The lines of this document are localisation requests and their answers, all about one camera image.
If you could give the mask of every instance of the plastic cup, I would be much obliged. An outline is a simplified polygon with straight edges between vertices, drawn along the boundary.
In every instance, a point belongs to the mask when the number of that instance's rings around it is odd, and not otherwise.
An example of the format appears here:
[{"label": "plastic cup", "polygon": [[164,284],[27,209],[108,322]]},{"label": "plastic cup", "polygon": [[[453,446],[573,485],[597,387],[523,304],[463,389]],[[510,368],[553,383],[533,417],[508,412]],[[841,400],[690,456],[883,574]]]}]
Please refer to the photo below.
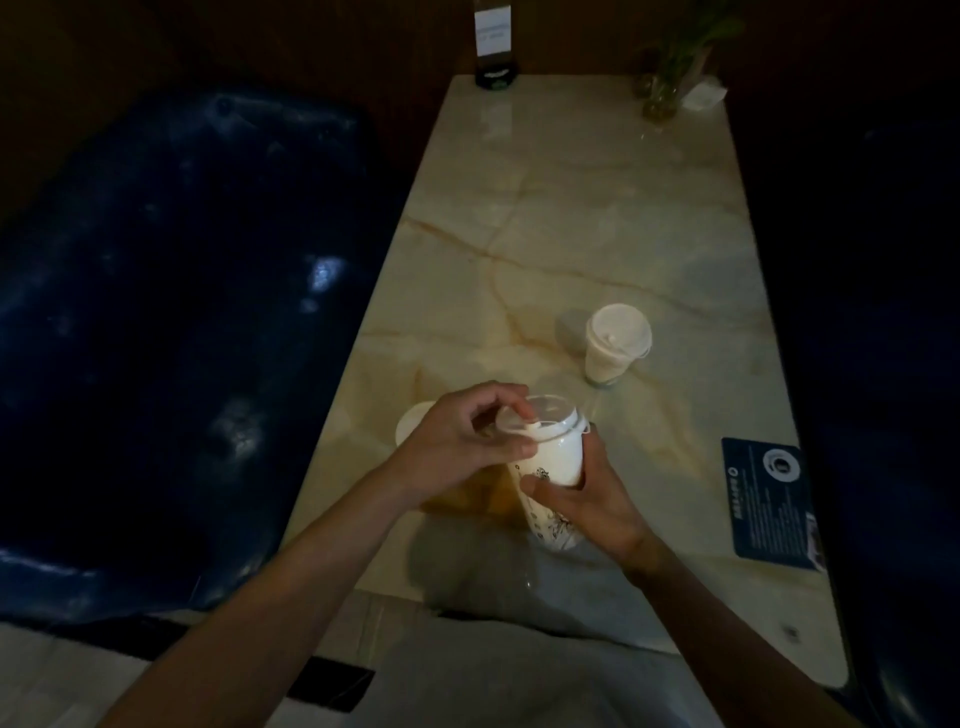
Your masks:
[{"label": "plastic cup", "polygon": [[612,303],[587,321],[587,380],[613,384],[653,346],[653,331],[647,317],[625,303]]}]

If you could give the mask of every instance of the white cup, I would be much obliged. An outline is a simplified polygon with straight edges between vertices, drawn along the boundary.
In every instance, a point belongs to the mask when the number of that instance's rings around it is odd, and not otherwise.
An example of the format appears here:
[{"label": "white cup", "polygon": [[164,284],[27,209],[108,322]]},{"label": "white cup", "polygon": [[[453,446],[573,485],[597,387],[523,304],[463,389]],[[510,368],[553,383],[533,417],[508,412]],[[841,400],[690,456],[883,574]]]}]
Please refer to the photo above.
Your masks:
[{"label": "white cup", "polygon": [[604,306],[587,321],[587,379],[613,384],[653,343],[650,323],[640,311],[625,303]]},{"label": "white cup", "polygon": [[507,468],[530,530],[543,544],[561,551],[579,544],[583,535],[559,513],[528,498],[520,490],[520,479],[525,475],[535,475],[557,485],[578,485],[584,470],[583,434],[589,432],[589,423],[563,397],[533,395],[527,401],[537,412],[537,423],[525,423],[513,409],[501,407],[496,415],[496,427],[502,432],[524,435],[537,441],[536,455],[508,463]]}]

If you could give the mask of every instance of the left hand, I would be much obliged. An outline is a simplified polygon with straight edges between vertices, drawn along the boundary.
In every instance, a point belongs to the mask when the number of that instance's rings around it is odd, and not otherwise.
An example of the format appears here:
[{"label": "left hand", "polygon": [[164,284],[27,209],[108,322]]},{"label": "left hand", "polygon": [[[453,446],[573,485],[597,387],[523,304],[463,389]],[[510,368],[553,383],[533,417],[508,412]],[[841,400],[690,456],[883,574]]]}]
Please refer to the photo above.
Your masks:
[{"label": "left hand", "polygon": [[402,484],[407,506],[414,508],[481,468],[533,457],[537,443],[530,438],[478,432],[504,405],[534,422],[528,391],[524,384],[489,381],[443,395],[379,470]]}]

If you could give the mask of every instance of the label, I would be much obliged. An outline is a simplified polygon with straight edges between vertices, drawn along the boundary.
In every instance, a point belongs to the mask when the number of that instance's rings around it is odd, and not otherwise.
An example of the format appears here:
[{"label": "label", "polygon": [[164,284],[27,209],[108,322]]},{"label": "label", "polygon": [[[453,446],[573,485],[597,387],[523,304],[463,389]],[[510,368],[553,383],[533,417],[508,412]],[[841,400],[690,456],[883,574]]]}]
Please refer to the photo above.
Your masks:
[{"label": "label", "polygon": [[510,6],[473,14],[477,34],[477,56],[510,51]]},{"label": "label", "polygon": [[721,444],[736,555],[825,570],[803,454],[732,437]]}]

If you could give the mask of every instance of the right hand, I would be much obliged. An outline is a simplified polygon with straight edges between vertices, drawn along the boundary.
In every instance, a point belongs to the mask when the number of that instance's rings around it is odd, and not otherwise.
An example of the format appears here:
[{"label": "right hand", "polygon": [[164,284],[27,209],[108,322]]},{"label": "right hand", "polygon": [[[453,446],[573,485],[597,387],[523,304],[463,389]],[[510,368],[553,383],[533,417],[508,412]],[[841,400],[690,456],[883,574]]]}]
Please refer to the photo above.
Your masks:
[{"label": "right hand", "polygon": [[659,539],[630,501],[595,425],[584,435],[584,477],[584,487],[577,489],[525,475],[520,490],[566,517],[621,569],[645,568]]}]

